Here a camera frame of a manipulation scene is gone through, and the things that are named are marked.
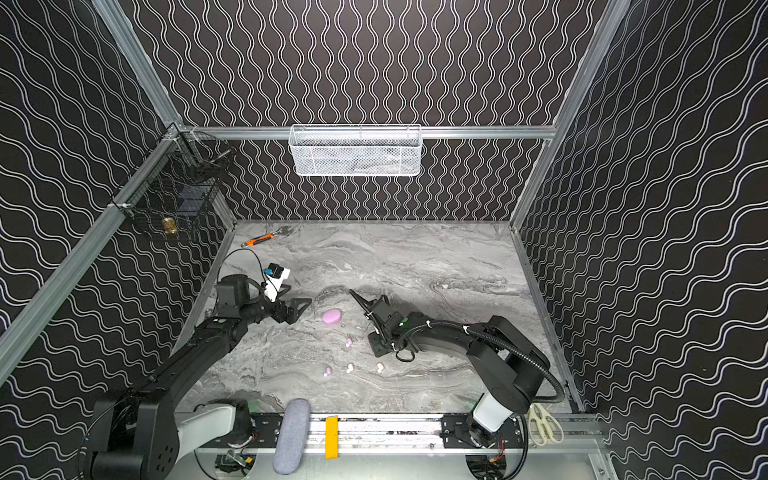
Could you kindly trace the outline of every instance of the black wavy pattern wall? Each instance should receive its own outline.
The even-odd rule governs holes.
[[[165,131],[88,0],[0,2],[0,333]]]
[[[88,0],[0,2],[4,332],[164,132]],[[0,386],[0,478],[75,478],[96,396],[165,360],[223,238],[126,223]]]
[[[169,355],[223,239],[196,244],[115,234],[0,388],[0,478],[75,478],[104,392],[142,382]]]
[[[425,141],[416,177],[301,177],[285,141],[244,141],[223,192],[240,219],[508,220],[540,140]]]
[[[185,123],[552,124],[605,0],[121,0]]]
[[[630,478],[768,475],[768,3],[633,2],[521,236]]]

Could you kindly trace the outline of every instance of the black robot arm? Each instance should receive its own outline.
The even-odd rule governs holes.
[[[435,320],[421,312],[403,316],[389,305],[386,295],[366,300],[353,290],[349,293],[375,327],[368,335],[375,356],[395,353],[409,362],[416,352],[426,350],[469,360],[490,394],[480,399],[468,419],[470,436],[478,445],[491,445],[502,423],[513,413],[527,413],[532,402],[556,403],[565,398],[546,355],[502,316],[471,324]],[[535,396],[545,379],[556,394]]]
[[[259,290],[250,298],[248,285]],[[192,339],[173,354],[145,384],[129,392],[112,393],[96,402],[85,446],[85,478],[108,480],[161,480],[170,473],[179,452],[174,410],[184,394],[219,359],[232,351],[251,323],[269,316],[295,323],[311,299],[273,302],[263,285],[245,275],[225,276],[217,284],[214,314],[194,331]],[[251,435],[247,404],[238,402],[229,443]]]

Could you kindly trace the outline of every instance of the cable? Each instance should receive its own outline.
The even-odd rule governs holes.
[[[279,292],[279,290],[278,290],[278,289],[277,289],[277,287],[275,286],[275,283],[272,281],[272,279],[270,279],[268,276],[264,275],[264,267],[261,265],[261,259],[260,259],[260,258],[259,258],[259,256],[256,254],[256,252],[254,252],[254,251],[253,251],[253,249],[251,249],[251,248],[237,248],[237,249],[235,249],[235,250],[232,250],[231,252],[229,252],[229,253],[227,254],[227,256],[226,256],[226,257],[224,257],[224,260],[221,260],[221,265],[219,265],[219,270],[216,272],[216,281],[218,282],[219,280],[221,280],[221,278],[220,278],[220,275],[221,275],[221,267],[224,265],[224,262],[226,262],[226,261],[227,261],[227,258],[229,258],[229,257],[230,257],[230,255],[232,255],[233,253],[235,253],[235,252],[240,252],[241,250],[247,250],[247,251],[251,252],[251,253],[253,254],[253,256],[254,256],[254,257],[256,257],[256,261],[259,263],[259,273],[261,273],[261,279],[262,279],[262,280],[264,280],[264,283],[266,283],[266,282],[269,282],[269,283],[271,283],[271,284],[272,284],[272,288],[274,288],[274,289],[275,289],[275,292]]]
[[[197,466],[200,467],[200,471],[205,474],[210,480],[219,480],[218,477],[212,477],[210,476],[210,473],[205,471],[205,468],[203,468],[202,464],[200,463],[200,459],[197,457],[197,450],[193,450],[192,453],[194,453],[194,459],[197,461]]]
[[[462,323],[449,322],[447,320],[435,320],[434,322],[430,321],[430,324],[432,326],[448,326],[451,328],[460,329],[462,332],[467,333],[468,335],[472,335],[479,339],[483,339],[486,342],[493,343],[494,345],[507,350],[512,355],[517,356],[519,359],[523,360],[524,362],[536,368],[539,371],[539,373],[541,373],[544,376],[544,378],[546,378],[547,381],[552,385],[555,391],[555,395],[554,396],[536,396],[533,398],[533,402],[559,403],[565,399],[565,390],[563,390],[563,385],[561,385],[560,382],[554,377],[554,375],[552,375],[549,369],[540,365],[538,362],[536,362],[530,356],[523,353],[518,347],[512,345],[510,342],[507,342],[506,340],[500,339],[497,336],[493,336],[489,333],[476,332],[469,328],[465,328],[467,326]],[[407,330],[397,339],[397,342],[395,343],[394,351],[398,352],[403,348],[405,348],[405,342],[408,340],[408,338],[411,335],[424,330],[425,328],[427,328],[427,325],[419,325]]]
[[[486,457],[482,460],[473,461],[472,463],[467,462],[467,466],[469,467],[472,476],[478,480],[512,480],[514,477],[518,476],[523,465],[525,465],[525,460],[528,458],[528,423],[525,421],[524,415],[518,415],[517,421],[520,424],[523,446],[520,460],[515,468],[508,475],[504,475],[501,469],[495,464],[502,456],[504,456],[502,453],[495,458]],[[504,437],[502,437],[502,451],[504,448],[503,438]]]
[[[523,434],[523,452],[520,454],[518,466],[516,466],[509,475],[502,478],[502,480],[512,480],[514,477],[518,476],[518,473],[523,469],[525,459],[528,457],[528,422],[525,420],[525,415],[518,415],[518,422],[520,423],[520,431]]]
[[[74,476],[75,478],[82,478],[83,474],[85,473],[85,472],[83,472],[83,470],[82,470],[82,468],[80,466],[80,464],[81,464],[81,462],[80,462],[80,460],[81,460],[80,451],[83,449],[83,445],[85,444],[85,439],[88,438],[88,434],[91,433],[91,429],[94,428],[94,425],[96,425],[96,423],[98,423],[99,420],[104,418],[104,415],[107,415],[111,410],[114,410],[115,407],[120,405],[122,402],[125,402],[126,400],[128,400],[136,392],[140,392],[141,390],[147,388],[147,386],[149,386],[149,384],[151,384],[153,381],[154,380],[148,380],[141,387],[139,387],[137,389],[133,389],[131,392],[125,394],[125,396],[123,398],[119,399],[118,401],[113,403],[111,406],[109,406],[108,409],[104,410],[98,417],[96,417],[96,419],[88,426],[88,428],[85,429],[85,433],[83,434],[82,440],[80,440],[80,446],[78,447],[78,450],[77,450],[77,452],[78,452],[78,460],[75,463],[75,468],[77,469],[76,475]]]

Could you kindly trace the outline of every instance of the gray marble surface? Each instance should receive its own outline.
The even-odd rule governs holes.
[[[468,361],[433,352],[419,353],[411,363],[392,355],[377,359],[366,339],[372,324],[347,293],[350,288],[366,298],[385,293],[403,314],[419,310],[463,323],[504,316],[552,362],[506,224],[246,223],[238,226],[230,250],[283,225],[293,233],[254,251],[264,266],[275,262],[291,269],[286,283],[293,289],[286,298],[311,297],[313,304],[294,325],[272,319],[251,325],[179,410],[237,396],[260,411],[282,411],[291,399],[304,398],[315,412],[468,412],[485,390]],[[257,279],[258,268],[255,257],[242,251],[225,262],[220,275]],[[214,301],[209,298],[209,306]],[[342,311],[342,320],[327,326],[321,317],[332,308]],[[347,373],[350,363],[354,371]],[[327,366],[333,374],[325,377]],[[552,393],[546,382],[539,391]],[[550,411],[570,409],[563,402]]]

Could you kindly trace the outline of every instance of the gray foam tube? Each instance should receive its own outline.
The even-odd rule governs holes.
[[[288,402],[277,436],[272,468],[280,475],[290,475],[299,468],[304,453],[306,435],[310,430],[310,403],[305,399]]]

